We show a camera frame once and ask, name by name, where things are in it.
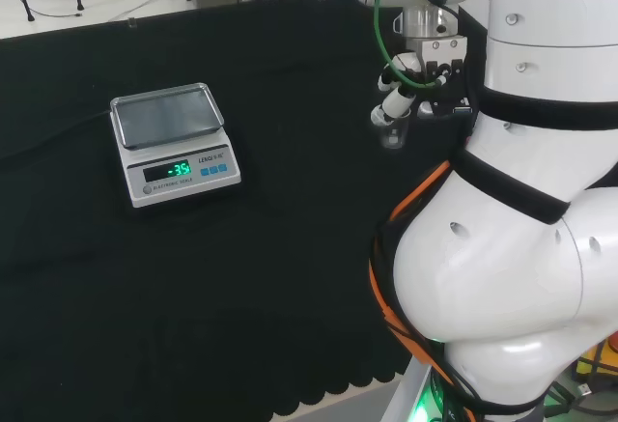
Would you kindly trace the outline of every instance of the orange cable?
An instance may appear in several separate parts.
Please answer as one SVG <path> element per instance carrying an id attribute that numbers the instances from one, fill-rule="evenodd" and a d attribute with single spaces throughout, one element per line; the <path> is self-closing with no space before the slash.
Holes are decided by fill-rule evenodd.
<path id="1" fill-rule="evenodd" d="M 410 203 L 412 203 L 418 196 L 423 193 L 429 186 L 434 183 L 444 172 L 449 168 L 450 164 L 448 161 L 444 161 L 442 164 L 438 166 L 438 168 L 431 174 L 429 178 L 427 178 L 423 183 L 421 183 L 418 187 L 412 190 L 412 193 L 406 197 L 406 199 L 397 205 L 395 210 L 390 215 L 389 221 L 395 219 L 403 210 L 405 210 Z"/>
<path id="2" fill-rule="evenodd" d="M 437 167 L 437 169 L 429 176 L 429 178 L 427 178 L 418 187 L 412 190 L 412 192 L 408 195 L 408 197 L 406 197 L 403 202 L 397 205 L 395 210 L 391 213 L 389 220 L 392 221 L 393 219 L 395 219 L 403 210 L 405 210 L 409 206 L 410 203 L 412 203 L 425 190 L 427 190 L 435 181 L 437 181 L 437 179 L 439 179 L 439 177 L 442 176 L 444 172 L 446 172 L 449 166 L 450 166 L 450 163 L 448 161 L 444 161 L 442 164 L 440 164 Z M 382 310 L 382 313 L 384 314 L 384 319 L 389 324 L 398 328 L 399 330 L 402 330 L 403 332 L 408 332 L 406 326 L 400 321 L 400 319 L 397 317 L 397 315 L 391 309 L 391 307 L 388 306 L 388 304 L 386 304 L 386 301 L 384 301 L 384 298 L 382 297 L 382 294 L 379 291 L 378 281 L 376 280 L 376 275 L 374 274 L 374 267 L 371 265 L 371 262 L 369 262 L 369 278 L 371 281 L 372 290 L 374 291 L 374 295 L 376 299 L 378 300 L 378 304 Z M 406 335 L 402 335 L 397 330 L 394 330 L 391 327 L 388 327 L 388 328 L 393 333 L 393 335 L 395 335 L 399 339 L 399 341 L 407 348 L 407 350 L 411 352 L 411 354 L 414 357 L 416 357 L 416 359 L 418 359 L 423 364 L 430 364 L 437 372 L 439 372 L 444 377 L 446 381 L 448 381 L 451 385 L 454 384 L 454 382 L 446 374 L 446 372 L 444 372 L 444 370 L 440 366 L 437 365 L 437 363 L 432 359 L 432 357 L 429 356 L 427 352 L 425 352 L 425 350 L 423 350 L 423 348 L 418 343 L 409 339 L 408 337 L 406 337 Z M 465 413 L 470 419 L 470 422 L 476 422 L 476 417 L 474 416 L 474 413 L 468 408 L 464 408 L 464 409 L 465 409 Z"/>

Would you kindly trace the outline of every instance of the white cord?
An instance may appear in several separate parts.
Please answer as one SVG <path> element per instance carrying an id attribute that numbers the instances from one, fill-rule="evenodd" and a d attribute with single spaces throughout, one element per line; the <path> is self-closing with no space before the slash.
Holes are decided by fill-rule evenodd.
<path id="1" fill-rule="evenodd" d="M 138 5 L 137 7 L 132 8 L 131 10 L 127 10 L 126 12 L 122 12 L 121 14 L 117 14 L 116 16 L 109 18 L 107 20 L 107 22 L 111 22 L 111 21 L 116 21 L 117 19 L 120 18 L 124 18 L 125 16 L 127 16 L 128 14 L 135 12 L 138 9 L 141 9 L 142 7 L 146 7 L 148 4 L 153 3 L 155 0 L 147 0 L 146 2 L 144 2 L 143 4 Z"/>

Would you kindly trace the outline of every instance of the robot screw hole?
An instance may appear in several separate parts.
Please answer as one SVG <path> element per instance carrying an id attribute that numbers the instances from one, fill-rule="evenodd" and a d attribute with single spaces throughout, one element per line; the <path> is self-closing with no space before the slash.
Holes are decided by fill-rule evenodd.
<path id="1" fill-rule="evenodd" d="M 506 24 L 508 24 L 509 26 L 513 26 L 514 24 L 518 23 L 518 21 L 520 20 L 520 16 L 518 14 L 507 14 L 505 19 Z"/>
<path id="2" fill-rule="evenodd" d="M 468 237 L 470 237 L 470 233 L 463 225 L 457 222 L 451 222 L 450 225 L 451 231 L 453 231 L 453 234 L 455 234 L 457 237 L 461 237 L 463 239 L 467 239 Z"/>
<path id="3" fill-rule="evenodd" d="M 590 239 L 588 239 L 588 243 L 590 244 L 590 249 L 592 251 L 601 253 L 601 244 L 599 243 L 597 239 L 595 239 L 594 237 L 591 237 Z"/>
<path id="4" fill-rule="evenodd" d="M 522 125 L 514 125 L 513 123 L 504 123 L 502 125 L 504 130 L 513 134 L 513 135 L 524 135 L 525 134 L 525 126 Z"/>

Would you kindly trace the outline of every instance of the green light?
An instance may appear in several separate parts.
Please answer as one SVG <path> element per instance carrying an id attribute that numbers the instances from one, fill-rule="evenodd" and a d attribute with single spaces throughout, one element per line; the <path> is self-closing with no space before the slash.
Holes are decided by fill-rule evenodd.
<path id="1" fill-rule="evenodd" d="M 418 406 L 407 422 L 427 422 L 429 417 L 427 416 L 427 411 L 422 406 Z"/>

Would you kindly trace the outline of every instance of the green cable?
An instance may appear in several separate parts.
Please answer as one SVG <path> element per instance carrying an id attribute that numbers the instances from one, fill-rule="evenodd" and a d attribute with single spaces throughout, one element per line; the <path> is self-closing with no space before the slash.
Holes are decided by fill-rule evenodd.
<path id="1" fill-rule="evenodd" d="M 397 76 L 399 80 L 402 81 L 404 84 L 410 87 L 415 87 L 417 89 L 419 88 L 429 89 L 432 87 L 436 87 L 435 82 L 430 82 L 429 84 L 419 84 L 417 82 L 414 82 L 408 79 L 399 71 L 399 69 L 395 66 L 395 64 L 391 60 L 390 56 L 388 55 L 388 52 L 386 51 L 386 47 L 384 46 L 384 41 L 382 40 L 382 36 L 379 33 L 379 2 L 380 1 L 381 0 L 376 0 L 376 3 L 374 4 L 374 31 L 376 32 L 376 40 L 378 41 L 378 47 L 379 47 L 379 51 L 382 53 L 382 57 L 384 57 L 384 60 L 386 60 L 386 63 L 388 63 L 388 66 L 395 73 L 395 76 Z"/>

